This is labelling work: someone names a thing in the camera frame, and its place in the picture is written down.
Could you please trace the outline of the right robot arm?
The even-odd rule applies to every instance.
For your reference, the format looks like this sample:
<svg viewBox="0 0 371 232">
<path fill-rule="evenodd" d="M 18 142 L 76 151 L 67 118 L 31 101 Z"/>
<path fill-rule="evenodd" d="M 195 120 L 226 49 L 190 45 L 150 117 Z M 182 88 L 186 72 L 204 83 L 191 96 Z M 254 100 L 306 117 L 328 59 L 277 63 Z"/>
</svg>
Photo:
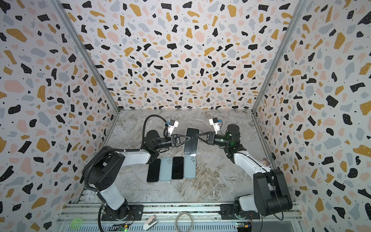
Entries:
<svg viewBox="0 0 371 232">
<path fill-rule="evenodd" d="M 245 218 L 254 212 L 269 216 L 292 209 L 293 202 L 283 172 L 261 164 L 249 154 L 241 143 L 239 126 L 228 125 L 225 134 L 209 131 L 195 137 L 208 145 L 221 147 L 227 158 L 253 180 L 253 194 L 234 200 L 233 211 L 236 217 Z"/>
</svg>

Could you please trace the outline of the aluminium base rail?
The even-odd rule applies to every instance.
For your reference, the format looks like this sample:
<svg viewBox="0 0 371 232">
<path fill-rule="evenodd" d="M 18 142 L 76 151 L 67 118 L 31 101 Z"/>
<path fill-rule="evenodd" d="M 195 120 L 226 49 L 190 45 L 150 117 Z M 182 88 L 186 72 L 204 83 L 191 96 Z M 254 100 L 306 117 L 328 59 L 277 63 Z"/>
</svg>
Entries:
<svg viewBox="0 0 371 232">
<path fill-rule="evenodd" d="M 100 204 L 68 204 L 57 221 L 57 232 L 305 232 L 297 206 L 284 213 L 260 219 L 222 220 L 221 204 L 231 202 L 130 203 L 144 205 L 140 221 L 102 221 Z M 145 231 L 144 223 L 156 216 L 157 224 Z M 71 230 L 70 223 L 82 218 L 83 225 Z"/>
</svg>

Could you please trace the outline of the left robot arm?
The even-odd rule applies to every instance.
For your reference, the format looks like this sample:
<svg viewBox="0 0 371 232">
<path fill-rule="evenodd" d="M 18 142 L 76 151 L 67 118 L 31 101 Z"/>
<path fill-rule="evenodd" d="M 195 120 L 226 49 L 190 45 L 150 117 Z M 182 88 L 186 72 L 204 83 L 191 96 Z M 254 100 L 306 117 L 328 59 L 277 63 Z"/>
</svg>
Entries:
<svg viewBox="0 0 371 232">
<path fill-rule="evenodd" d="M 160 179 L 161 165 L 158 158 L 162 149 L 191 145 L 198 141 L 198 132 L 188 135 L 172 134 L 161 137 L 156 130 L 150 130 L 144 137 L 141 149 L 117 149 L 110 146 L 102 148 L 86 165 L 82 175 L 85 188 L 96 193 L 102 201 L 102 211 L 113 220 L 123 220 L 129 217 L 128 201 L 117 187 L 117 176 L 122 167 L 147 164 L 149 182 Z"/>
</svg>

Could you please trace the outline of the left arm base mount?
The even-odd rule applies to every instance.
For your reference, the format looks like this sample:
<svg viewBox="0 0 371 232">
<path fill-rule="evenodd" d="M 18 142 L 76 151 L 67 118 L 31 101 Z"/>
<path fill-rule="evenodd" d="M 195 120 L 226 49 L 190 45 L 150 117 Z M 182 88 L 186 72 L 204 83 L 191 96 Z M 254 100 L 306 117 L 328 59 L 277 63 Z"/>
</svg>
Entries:
<svg viewBox="0 0 371 232">
<path fill-rule="evenodd" d="M 144 205 L 123 205 L 118 210 L 106 207 L 101 217 L 102 221 L 140 221 L 142 219 Z"/>
</svg>

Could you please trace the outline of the light blue case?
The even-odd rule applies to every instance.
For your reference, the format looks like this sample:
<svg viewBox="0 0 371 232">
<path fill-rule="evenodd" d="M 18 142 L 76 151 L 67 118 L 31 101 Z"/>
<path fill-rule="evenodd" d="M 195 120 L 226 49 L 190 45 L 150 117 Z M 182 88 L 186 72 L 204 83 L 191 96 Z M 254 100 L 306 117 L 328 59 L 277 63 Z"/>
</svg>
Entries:
<svg viewBox="0 0 371 232">
<path fill-rule="evenodd" d="M 160 181 L 171 181 L 173 169 L 172 158 L 162 158 L 160 164 L 159 180 Z"/>
</svg>

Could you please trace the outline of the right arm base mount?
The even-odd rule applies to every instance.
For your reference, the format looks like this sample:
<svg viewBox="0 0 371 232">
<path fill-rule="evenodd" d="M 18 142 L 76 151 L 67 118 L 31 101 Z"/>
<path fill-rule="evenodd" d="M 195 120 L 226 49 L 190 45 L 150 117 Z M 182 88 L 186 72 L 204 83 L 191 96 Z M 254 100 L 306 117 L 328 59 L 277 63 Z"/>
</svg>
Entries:
<svg viewBox="0 0 371 232">
<path fill-rule="evenodd" d="M 244 211 L 237 204 L 221 204 L 220 211 L 222 220 L 250 220 L 250 219 L 260 219 L 260 214 L 253 210 Z"/>
</svg>

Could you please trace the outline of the white pink small device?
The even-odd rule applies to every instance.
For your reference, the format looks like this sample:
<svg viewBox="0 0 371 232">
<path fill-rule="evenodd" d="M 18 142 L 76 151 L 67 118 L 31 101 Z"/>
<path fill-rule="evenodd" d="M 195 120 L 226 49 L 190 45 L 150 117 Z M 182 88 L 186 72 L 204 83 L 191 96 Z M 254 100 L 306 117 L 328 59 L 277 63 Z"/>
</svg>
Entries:
<svg viewBox="0 0 371 232">
<path fill-rule="evenodd" d="M 148 231 L 157 224 L 156 216 L 152 215 L 143 225 L 143 229 Z"/>
</svg>

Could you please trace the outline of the black phone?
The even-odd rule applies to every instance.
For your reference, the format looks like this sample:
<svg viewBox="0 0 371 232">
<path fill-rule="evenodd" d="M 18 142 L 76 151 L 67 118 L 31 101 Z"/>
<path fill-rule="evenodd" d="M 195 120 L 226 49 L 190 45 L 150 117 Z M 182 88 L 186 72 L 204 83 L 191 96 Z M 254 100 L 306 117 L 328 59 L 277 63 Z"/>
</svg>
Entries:
<svg viewBox="0 0 371 232">
<path fill-rule="evenodd" d="M 183 178 L 184 178 L 184 158 L 173 157 L 172 179 L 178 180 Z"/>
<path fill-rule="evenodd" d="M 184 144 L 183 154 L 186 156 L 196 156 L 198 151 L 198 135 L 200 133 L 199 129 L 196 128 L 187 128 L 186 136 L 189 136 L 191 139 Z"/>
</svg>

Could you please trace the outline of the green tape roll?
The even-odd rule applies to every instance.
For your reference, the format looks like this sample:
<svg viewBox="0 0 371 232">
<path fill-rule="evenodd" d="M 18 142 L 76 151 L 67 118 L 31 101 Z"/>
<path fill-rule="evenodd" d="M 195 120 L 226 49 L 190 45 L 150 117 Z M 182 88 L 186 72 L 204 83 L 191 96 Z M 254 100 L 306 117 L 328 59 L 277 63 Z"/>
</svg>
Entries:
<svg viewBox="0 0 371 232">
<path fill-rule="evenodd" d="M 75 218 L 70 223 L 71 230 L 78 230 L 83 225 L 83 219 L 81 217 Z"/>
</svg>

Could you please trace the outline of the colourful printed card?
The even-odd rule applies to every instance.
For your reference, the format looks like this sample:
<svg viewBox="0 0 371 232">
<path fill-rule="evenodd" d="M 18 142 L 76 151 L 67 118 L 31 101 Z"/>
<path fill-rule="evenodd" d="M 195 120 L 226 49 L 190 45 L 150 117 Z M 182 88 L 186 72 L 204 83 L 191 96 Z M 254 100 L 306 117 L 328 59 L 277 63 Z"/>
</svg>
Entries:
<svg viewBox="0 0 371 232">
<path fill-rule="evenodd" d="M 261 165 L 264 165 L 265 167 L 270 167 L 271 166 L 271 162 L 266 157 L 261 158 L 259 160 L 259 163 Z"/>
</svg>

